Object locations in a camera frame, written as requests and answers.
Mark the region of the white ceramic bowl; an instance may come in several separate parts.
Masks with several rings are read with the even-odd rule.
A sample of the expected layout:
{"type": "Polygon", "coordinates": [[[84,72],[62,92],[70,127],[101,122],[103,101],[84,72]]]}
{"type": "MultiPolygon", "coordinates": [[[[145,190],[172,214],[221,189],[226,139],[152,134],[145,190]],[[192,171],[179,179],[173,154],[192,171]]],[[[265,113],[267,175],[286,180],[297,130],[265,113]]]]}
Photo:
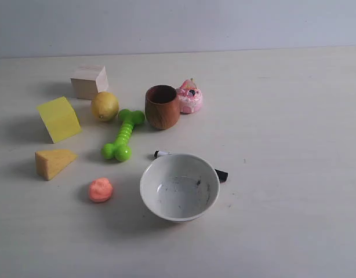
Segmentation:
{"type": "Polygon", "coordinates": [[[215,169],[192,154],[159,155],[140,179],[140,196],[146,207],[172,222],[201,217],[215,204],[219,193],[215,169]]]}

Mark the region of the pink toy cake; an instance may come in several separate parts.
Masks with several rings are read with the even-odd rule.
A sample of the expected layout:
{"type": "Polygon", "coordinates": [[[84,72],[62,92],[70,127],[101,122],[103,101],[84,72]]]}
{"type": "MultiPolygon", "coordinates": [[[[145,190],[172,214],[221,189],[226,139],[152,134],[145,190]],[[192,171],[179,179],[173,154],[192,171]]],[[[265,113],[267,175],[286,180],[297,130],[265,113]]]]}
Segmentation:
{"type": "Polygon", "coordinates": [[[182,114],[193,114],[201,109],[203,95],[193,78],[186,79],[180,87],[176,88],[176,93],[179,98],[180,112],[182,114]]]}

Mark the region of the white marker with black cap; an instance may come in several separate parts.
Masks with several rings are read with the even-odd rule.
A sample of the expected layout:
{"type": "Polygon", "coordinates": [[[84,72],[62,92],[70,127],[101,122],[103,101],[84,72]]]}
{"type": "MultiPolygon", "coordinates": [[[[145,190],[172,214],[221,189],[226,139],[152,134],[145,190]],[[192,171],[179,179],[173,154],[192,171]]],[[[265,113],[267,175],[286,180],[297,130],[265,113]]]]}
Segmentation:
{"type": "MultiPolygon", "coordinates": [[[[160,150],[156,150],[154,152],[154,158],[157,159],[158,157],[165,156],[165,155],[170,155],[170,152],[164,152],[160,150]]],[[[226,182],[228,179],[228,172],[221,171],[218,169],[215,169],[215,172],[219,178],[220,183],[226,182]]]]}

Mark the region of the light wooden cube block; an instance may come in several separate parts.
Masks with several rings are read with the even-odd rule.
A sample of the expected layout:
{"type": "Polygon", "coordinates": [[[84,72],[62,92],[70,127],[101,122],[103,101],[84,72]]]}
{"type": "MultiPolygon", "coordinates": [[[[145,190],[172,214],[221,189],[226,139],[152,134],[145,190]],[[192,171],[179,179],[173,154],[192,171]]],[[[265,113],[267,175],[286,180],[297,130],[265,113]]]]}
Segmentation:
{"type": "Polygon", "coordinates": [[[109,88],[106,67],[103,65],[80,65],[70,78],[76,98],[92,100],[109,88]]]}

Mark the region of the orange play dough ball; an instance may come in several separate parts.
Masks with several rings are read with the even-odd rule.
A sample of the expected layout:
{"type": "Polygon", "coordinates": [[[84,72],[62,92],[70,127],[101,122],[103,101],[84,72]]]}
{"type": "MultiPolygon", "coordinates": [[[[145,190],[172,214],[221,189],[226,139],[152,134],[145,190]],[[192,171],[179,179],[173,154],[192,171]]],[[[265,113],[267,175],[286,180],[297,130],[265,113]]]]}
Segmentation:
{"type": "Polygon", "coordinates": [[[108,178],[98,178],[93,180],[88,189],[89,199],[96,203],[109,200],[113,194],[114,188],[108,178]]]}

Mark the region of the brown wooden cup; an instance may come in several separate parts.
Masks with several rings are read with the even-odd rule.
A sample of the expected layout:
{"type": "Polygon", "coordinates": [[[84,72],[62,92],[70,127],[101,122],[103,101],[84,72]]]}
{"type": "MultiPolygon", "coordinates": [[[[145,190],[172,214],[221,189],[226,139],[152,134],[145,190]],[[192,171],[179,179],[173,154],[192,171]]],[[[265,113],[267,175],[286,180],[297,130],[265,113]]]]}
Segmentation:
{"type": "Polygon", "coordinates": [[[145,95],[145,115],[155,129],[166,130],[174,126],[180,117],[180,102],[176,89],[168,85],[149,88],[145,95]]]}

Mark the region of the green plastic bone toy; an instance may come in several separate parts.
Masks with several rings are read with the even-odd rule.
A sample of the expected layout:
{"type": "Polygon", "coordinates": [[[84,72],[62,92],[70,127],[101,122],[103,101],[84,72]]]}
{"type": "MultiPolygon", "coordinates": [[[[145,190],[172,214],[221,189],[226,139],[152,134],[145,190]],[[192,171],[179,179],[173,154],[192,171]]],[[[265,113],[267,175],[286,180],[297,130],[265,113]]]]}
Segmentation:
{"type": "Polygon", "coordinates": [[[122,109],[118,119],[121,121],[121,128],[113,143],[105,144],[101,149],[104,159],[116,159],[119,162],[127,161],[131,156],[131,148],[128,146],[129,139],[135,125],[144,123],[145,116],[140,110],[130,111],[122,109]]]}

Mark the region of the orange cheese wedge sponge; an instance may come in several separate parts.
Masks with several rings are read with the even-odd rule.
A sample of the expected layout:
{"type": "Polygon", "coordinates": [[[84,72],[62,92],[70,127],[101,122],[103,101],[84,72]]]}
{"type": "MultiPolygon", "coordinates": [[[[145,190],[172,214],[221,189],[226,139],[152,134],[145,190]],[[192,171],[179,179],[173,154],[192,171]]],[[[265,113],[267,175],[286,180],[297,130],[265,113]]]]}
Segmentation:
{"type": "Polygon", "coordinates": [[[68,149],[36,151],[35,167],[39,176],[51,180],[78,157],[68,149]]]}

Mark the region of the yellow lemon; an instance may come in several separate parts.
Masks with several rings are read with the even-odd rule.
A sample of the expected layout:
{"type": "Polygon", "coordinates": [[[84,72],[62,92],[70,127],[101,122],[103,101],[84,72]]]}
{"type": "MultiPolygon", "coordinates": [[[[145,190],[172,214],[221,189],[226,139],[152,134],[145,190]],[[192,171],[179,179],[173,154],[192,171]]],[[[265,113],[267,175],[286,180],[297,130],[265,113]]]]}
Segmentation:
{"type": "Polygon", "coordinates": [[[119,102],[115,95],[110,92],[99,92],[91,101],[93,116],[102,122],[113,120],[119,112],[119,102]]]}

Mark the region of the yellow sponge block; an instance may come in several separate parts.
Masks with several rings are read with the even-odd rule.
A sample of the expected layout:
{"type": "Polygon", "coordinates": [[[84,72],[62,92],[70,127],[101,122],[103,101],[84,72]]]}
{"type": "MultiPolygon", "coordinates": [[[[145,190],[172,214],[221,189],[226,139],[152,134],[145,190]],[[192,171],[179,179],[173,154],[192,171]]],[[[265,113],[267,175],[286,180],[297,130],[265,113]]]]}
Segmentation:
{"type": "Polygon", "coordinates": [[[37,106],[37,110],[53,143],[82,131],[75,110],[64,96],[37,106]]]}

